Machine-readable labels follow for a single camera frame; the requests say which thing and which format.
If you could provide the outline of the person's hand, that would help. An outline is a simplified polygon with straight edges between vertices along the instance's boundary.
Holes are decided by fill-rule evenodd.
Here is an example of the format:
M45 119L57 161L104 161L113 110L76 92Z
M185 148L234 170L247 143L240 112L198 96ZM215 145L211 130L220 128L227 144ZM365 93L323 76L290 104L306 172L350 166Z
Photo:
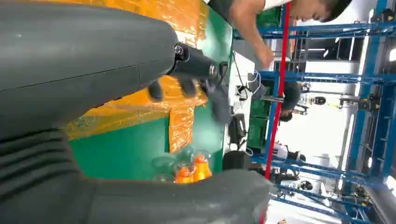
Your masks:
M258 47L256 54L264 68L269 68L271 63L274 61L273 51L264 43Z

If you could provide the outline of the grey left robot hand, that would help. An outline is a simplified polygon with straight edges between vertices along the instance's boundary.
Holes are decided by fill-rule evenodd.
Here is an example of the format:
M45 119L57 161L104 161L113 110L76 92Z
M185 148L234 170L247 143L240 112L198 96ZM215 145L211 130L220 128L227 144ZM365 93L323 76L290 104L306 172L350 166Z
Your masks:
M115 8L0 3L0 221L3 224L262 224L272 183L228 170L190 184L101 180L77 167L63 128L172 75L200 84L230 117L225 66L180 43L165 21Z

